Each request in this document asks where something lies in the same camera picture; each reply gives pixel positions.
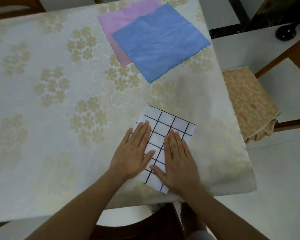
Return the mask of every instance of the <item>dining table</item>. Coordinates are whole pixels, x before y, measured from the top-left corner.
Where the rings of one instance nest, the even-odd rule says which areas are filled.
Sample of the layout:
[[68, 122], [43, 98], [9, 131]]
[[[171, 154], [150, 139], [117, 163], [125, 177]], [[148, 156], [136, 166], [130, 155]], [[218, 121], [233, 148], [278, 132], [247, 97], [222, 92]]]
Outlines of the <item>dining table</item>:
[[[92, 185], [147, 104], [197, 125], [189, 149], [211, 194], [257, 189], [199, 0], [160, 0], [211, 44], [152, 83], [98, 21], [138, 1], [0, 20], [0, 222], [52, 215]], [[106, 209], [176, 201], [136, 177]]]

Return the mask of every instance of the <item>forearm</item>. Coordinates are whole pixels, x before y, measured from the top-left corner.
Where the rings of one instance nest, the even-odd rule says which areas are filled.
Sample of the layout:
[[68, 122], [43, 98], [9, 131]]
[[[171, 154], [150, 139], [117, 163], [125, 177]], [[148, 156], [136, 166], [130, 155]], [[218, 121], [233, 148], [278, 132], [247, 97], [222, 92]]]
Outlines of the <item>forearm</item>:
[[189, 188], [182, 196], [218, 240], [268, 239], [212, 197], [203, 186]]
[[118, 173], [114, 169], [108, 170], [97, 182], [34, 231], [27, 240], [88, 239], [104, 208], [125, 182], [118, 177]]

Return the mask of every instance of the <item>finger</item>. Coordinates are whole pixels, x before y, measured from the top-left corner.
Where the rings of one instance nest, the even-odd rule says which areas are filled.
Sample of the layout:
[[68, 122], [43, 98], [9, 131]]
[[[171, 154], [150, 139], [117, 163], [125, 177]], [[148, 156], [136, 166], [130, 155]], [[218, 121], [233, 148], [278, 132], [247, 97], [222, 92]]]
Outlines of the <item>finger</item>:
[[180, 134], [179, 134], [179, 132], [176, 132], [174, 134], [176, 136], [176, 143], [178, 144], [178, 149], [179, 149], [180, 156], [181, 156], [181, 158], [184, 158], [184, 157], [186, 157], [186, 155], [185, 155], [185, 150], [183, 149]]
[[129, 145], [131, 145], [134, 142], [134, 140], [137, 137], [137, 134], [139, 133], [139, 131], [141, 130], [142, 127], [143, 127], [143, 123], [141, 122], [141, 123], [138, 124], [138, 126], [134, 130], [132, 136], [130, 137], [130, 139], [129, 139]]
[[187, 158], [192, 158], [192, 155], [191, 155], [191, 152], [190, 152], [190, 150], [189, 150], [188, 144], [186, 143], [185, 140], [182, 140], [182, 145], [183, 145], [183, 148], [184, 148], [185, 156], [186, 156]]
[[131, 135], [132, 132], [132, 128], [128, 129], [128, 131], [126, 132], [126, 134], [124, 135], [124, 138], [122, 139], [120, 145], [125, 145], [127, 144], [127, 142], [129, 141], [129, 136]]
[[146, 149], [146, 146], [148, 144], [148, 140], [149, 140], [149, 137], [150, 137], [150, 133], [151, 133], [151, 126], [149, 125], [146, 132], [145, 132], [145, 134], [144, 134], [144, 136], [143, 136], [143, 138], [142, 138], [140, 146], [139, 146], [140, 149], [142, 149], [142, 152], [144, 152], [145, 149]]
[[139, 147], [140, 143], [141, 143], [141, 140], [143, 138], [143, 136], [145, 135], [147, 129], [148, 129], [148, 126], [149, 126], [149, 121], [147, 120], [143, 127], [141, 128], [141, 130], [139, 131], [139, 133], [136, 135], [136, 139], [134, 140], [133, 142], [133, 145], [135, 147]]
[[169, 138], [170, 138], [171, 150], [173, 153], [173, 157], [176, 157], [176, 155], [179, 155], [179, 150], [178, 150], [178, 144], [176, 141], [176, 136], [174, 135], [174, 131], [172, 129], [169, 132]]
[[156, 165], [150, 166], [151, 170], [154, 172], [154, 174], [160, 179], [160, 181], [167, 186], [167, 175], [162, 172], [160, 168], [158, 168]]
[[170, 165], [172, 163], [170, 139], [168, 135], [164, 138], [164, 158], [166, 160], [166, 165]]
[[142, 161], [141, 166], [140, 166], [140, 168], [141, 168], [140, 172], [142, 172], [142, 170], [144, 170], [146, 168], [146, 166], [148, 165], [148, 163], [150, 162], [152, 156], [155, 153], [156, 153], [156, 151], [152, 150], [152, 151], [148, 152], [148, 154], [143, 158], [143, 161]]

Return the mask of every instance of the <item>person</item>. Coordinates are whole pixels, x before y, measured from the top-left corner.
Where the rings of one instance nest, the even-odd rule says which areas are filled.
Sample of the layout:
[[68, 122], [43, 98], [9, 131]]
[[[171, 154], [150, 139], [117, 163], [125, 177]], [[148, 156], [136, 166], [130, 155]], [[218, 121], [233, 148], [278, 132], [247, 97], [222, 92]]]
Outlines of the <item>person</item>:
[[[127, 131], [116, 149], [105, 174], [36, 229], [27, 240], [89, 239], [111, 198], [128, 179], [142, 172], [155, 154], [155, 151], [150, 151], [144, 156], [151, 133], [149, 121], [140, 123], [132, 135], [131, 133], [132, 128]], [[197, 216], [217, 240], [268, 239], [207, 192], [200, 183], [197, 165], [188, 145], [181, 140], [179, 133], [171, 130], [165, 137], [164, 153], [166, 173], [155, 165], [150, 168], [170, 191], [179, 194], [187, 202], [188, 205], [183, 205], [181, 210], [183, 223]], [[184, 223], [185, 229], [195, 228], [200, 224], [189, 221], [189, 225]], [[213, 239], [209, 238], [203, 224], [194, 230], [201, 231], [197, 232], [197, 236], [193, 236], [196, 232], [191, 235], [189, 230], [185, 234], [191, 235], [192, 239]]]

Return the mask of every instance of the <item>blue cloth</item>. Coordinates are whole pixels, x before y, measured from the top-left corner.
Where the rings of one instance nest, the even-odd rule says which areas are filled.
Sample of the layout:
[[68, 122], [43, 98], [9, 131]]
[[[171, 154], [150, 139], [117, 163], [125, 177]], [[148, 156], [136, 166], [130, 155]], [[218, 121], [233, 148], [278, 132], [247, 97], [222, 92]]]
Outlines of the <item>blue cloth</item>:
[[149, 83], [210, 45], [169, 4], [140, 16], [112, 36]]

